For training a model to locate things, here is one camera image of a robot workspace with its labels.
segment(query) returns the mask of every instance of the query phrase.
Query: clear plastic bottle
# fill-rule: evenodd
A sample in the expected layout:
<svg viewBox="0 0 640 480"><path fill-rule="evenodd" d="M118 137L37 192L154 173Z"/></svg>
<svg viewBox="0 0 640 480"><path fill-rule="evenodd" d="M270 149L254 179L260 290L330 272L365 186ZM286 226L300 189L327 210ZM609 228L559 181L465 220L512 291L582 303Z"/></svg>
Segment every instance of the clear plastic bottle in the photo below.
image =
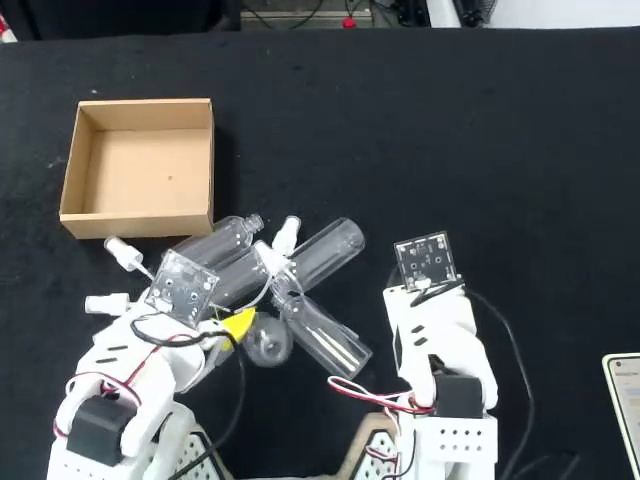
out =
<svg viewBox="0 0 640 480"><path fill-rule="evenodd" d="M353 220L339 218L296 248L288 271L278 275L274 289L308 292L360 253L364 246L360 227Z"/></svg>
<svg viewBox="0 0 640 480"><path fill-rule="evenodd" d="M253 234L263 228L262 218L256 213L247 218L225 217L213 225L213 232L206 237L187 238L172 250L211 269L251 246Z"/></svg>
<svg viewBox="0 0 640 480"><path fill-rule="evenodd" d="M307 296L280 305L280 318L296 341L332 375L352 379L371 358L353 331L336 322Z"/></svg>
<svg viewBox="0 0 640 480"><path fill-rule="evenodd" d="M242 339L247 356L259 367L276 367L287 361L293 337L287 325L268 313L258 312Z"/></svg>
<svg viewBox="0 0 640 480"><path fill-rule="evenodd" d="M251 247L240 257L220 263L216 268L219 280L213 289L211 304L229 307L250 293L264 287L269 272L258 251Z"/></svg>

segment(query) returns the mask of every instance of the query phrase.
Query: cardboard box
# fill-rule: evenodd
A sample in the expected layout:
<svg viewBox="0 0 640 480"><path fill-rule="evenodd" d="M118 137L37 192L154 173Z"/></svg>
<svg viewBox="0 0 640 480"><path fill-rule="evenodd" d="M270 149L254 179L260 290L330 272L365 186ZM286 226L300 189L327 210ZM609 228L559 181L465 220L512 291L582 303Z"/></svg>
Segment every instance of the cardboard box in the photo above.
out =
<svg viewBox="0 0 640 480"><path fill-rule="evenodd" d="M80 102L60 201L76 238L212 228L209 99Z"/></svg>

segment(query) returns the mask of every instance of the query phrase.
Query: glass vial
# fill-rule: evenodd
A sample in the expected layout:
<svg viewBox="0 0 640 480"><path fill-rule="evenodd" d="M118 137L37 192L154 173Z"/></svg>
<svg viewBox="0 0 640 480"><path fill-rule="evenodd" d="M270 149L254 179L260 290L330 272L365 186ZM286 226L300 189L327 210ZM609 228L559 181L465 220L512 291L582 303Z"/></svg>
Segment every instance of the glass vial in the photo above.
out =
<svg viewBox="0 0 640 480"><path fill-rule="evenodd" d="M214 268L229 257L238 255L253 242L253 235L264 228L260 215L247 218L226 217L213 225L206 237L190 237L172 250L205 268Z"/></svg>

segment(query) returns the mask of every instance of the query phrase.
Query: yellow object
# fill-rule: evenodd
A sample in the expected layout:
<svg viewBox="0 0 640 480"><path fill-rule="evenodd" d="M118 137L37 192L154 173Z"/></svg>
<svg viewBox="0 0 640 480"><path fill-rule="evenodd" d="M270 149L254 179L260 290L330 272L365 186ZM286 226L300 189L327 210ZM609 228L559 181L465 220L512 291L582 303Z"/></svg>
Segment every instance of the yellow object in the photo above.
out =
<svg viewBox="0 0 640 480"><path fill-rule="evenodd" d="M242 338L246 335L253 323L253 319L256 316L256 308L251 307L246 310L241 311L240 313L236 313L228 318L225 318L222 321L222 324L227 327L227 330L233 335L233 338L236 341L242 340ZM225 352L231 349L231 342L229 340L225 341L222 346L222 351Z"/></svg>

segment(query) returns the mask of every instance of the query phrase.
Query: black table surface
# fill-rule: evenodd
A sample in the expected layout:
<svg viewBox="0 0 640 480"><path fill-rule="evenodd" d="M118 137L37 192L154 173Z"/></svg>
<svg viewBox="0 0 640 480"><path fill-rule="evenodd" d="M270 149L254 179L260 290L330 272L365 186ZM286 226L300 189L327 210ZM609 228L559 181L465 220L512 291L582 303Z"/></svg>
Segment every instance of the black table surface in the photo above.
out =
<svg viewBox="0 0 640 480"><path fill-rule="evenodd" d="M83 313L85 295L145 286L58 223L77 102L211 97L217 218L259 212L267 239L292 213L306 235L339 216L364 230L365 251L311 294L373 349L362 383L401 385L381 296L393 242L446 229L458 270L510 318L522 349L537 406L523 462L573 450L575 478L631 478L600 361L640 347L639 48L638 29L0 47L1 476L45 476L65 381L105 325ZM134 244L157 265L173 242ZM526 397L504 330L480 307L476 320L500 388L504 461ZM182 398L212 436L237 398L228 363ZM222 448L230 470L337 470L369 407L330 391L300 348L248 377Z"/></svg>

